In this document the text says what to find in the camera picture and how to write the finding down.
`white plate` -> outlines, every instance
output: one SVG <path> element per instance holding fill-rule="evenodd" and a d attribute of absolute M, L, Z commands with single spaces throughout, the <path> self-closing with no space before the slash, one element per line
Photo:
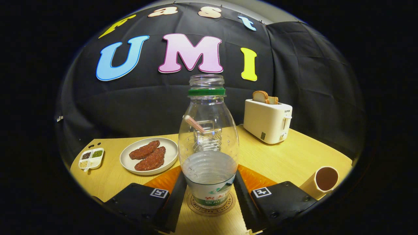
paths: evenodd
<path fill-rule="evenodd" d="M 102 154 L 98 157 L 93 158 L 93 154 L 96 151 L 102 151 Z M 84 154 L 86 153 L 90 153 L 89 158 L 87 159 L 81 159 L 83 157 Z M 105 153 L 105 149 L 104 148 L 95 148 L 95 149 L 89 149 L 87 151 L 84 151 L 81 156 L 80 156 L 80 160 L 79 160 L 79 168 L 84 170 L 86 167 L 80 167 L 80 163 L 83 161 L 87 162 L 87 166 L 90 167 L 90 169 L 97 169 L 100 167 L 100 165 L 102 164 L 102 159 L 103 159 L 103 155 Z"/>
<path fill-rule="evenodd" d="M 149 171 L 137 171 L 135 170 L 135 165 L 142 161 L 141 160 L 132 160 L 129 157 L 129 153 L 131 153 L 132 151 L 134 151 L 135 149 L 139 149 L 142 146 L 145 146 L 147 144 L 149 144 L 151 141 L 155 141 L 155 140 L 159 140 L 160 141 L 160 145 L 158 147 L 162 147 L 164 146 L 166 148 L 166 153 L 164 155 L 164 164 L 160 167 L 158 167 L 157 169 L 154 170 L 149 170 Z M 178 153 L 178 147 L 177 144 L 167 138 L 161 138 L 161 137 L 154 137 L 154 138 L 148 138 L 148 139 L 143 139 L 140 141 L 137 141 L 135 143 L 130 144 L 128 147 L 126 147 L 122 153 L 120 154 L 120 164 L 122 164 L 123 167 L 125 167 L 128 171 L 138 174 L 138 175 L 144 175 L 144 176 L 149 176 L 149 175 L 154 175 L 154 174 L 158 174 L 161 173 L 165 170 L 167 170 L 168 168 L 170 168 L 177 160 L 177 153 Z"/>

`metal spring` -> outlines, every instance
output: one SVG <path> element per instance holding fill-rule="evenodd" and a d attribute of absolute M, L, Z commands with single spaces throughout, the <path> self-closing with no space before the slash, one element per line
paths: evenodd
<path fill-rule="evenodd" d="M 222 145 L 222 138 L 220 135 L 213 136 L 198 136 L 198 140 L 193 145 L 194 152 L 200 151 L 220 151 Z"/>

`pink straw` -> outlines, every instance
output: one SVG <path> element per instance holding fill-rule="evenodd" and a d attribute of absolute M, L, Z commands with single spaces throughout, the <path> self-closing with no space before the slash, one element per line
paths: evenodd
<path fill-rule="evenodd" d="M 205 132 L 205 130 L 203 129 L 203 127 L 201 125 L 197 124 L 197 122 L 193 118 L 191 118 L 189 115 L 184 116 L 184 120 L 188 124 L 190 124 L 192 127 L 194 127 L 196 130 L 198 130 L 198 131 L 200 131 L 202 133 Z"/>

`green bottle cap ring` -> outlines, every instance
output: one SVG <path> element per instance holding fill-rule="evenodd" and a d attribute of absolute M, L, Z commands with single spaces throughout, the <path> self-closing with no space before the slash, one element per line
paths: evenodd
<path fill-rule="evenodd" d="M 225 89 L 190 89 L 189 96 L 225 95 Z"/>

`meat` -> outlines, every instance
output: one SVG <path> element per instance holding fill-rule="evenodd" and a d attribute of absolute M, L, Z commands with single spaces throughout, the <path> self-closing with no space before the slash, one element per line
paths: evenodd
<path fill-rule="evenodd" d="M 157 169 L 164 164 L 164 154 L 166 153 L 166 148 L 164 146 L 159 147 L 154 152 L 152 152 L 147 158 L 138 162 L 135 165 L 135 170 L 137 171 L 149 171 Z"/>
<path fill-rule="evenodd" d="M 142 146 L 139 149 L 135 149 L 129 154 L 129 157 L 133 159 L 144 159 L 150 153 L 152 153 L 158 146 L 160 145 L 160 141 L 155 140 L 151 141 L 149 144 Z"/>

